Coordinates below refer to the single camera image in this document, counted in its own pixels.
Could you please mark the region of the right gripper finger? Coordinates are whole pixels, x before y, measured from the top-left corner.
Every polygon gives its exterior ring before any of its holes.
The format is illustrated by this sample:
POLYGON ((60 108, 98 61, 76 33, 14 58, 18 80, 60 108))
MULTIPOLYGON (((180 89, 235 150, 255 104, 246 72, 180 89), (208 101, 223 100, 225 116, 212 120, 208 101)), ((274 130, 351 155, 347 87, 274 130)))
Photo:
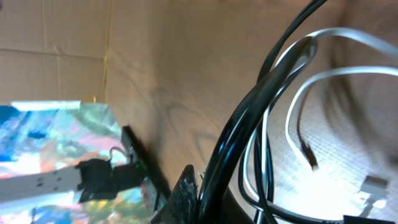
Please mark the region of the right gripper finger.
POLYGON ((150 224, 197 223, 198 186, 194 166, 186 165, 165 205, 150 221, 150 224))

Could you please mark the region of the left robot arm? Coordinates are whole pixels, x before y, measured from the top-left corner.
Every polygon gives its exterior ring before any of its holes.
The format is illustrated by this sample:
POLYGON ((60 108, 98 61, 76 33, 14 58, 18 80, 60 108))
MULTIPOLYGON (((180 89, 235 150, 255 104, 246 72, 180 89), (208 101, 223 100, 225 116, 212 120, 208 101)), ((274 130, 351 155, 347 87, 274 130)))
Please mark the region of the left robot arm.
POLYGON ((110 161, 90 159, 52 172, 1 179, 1 203, 27 205, 37 199, 53 205, 77 193, 80 203, 113 200, 119 192, 140 186, 145 177, 138 162, 113 167, 110 161))

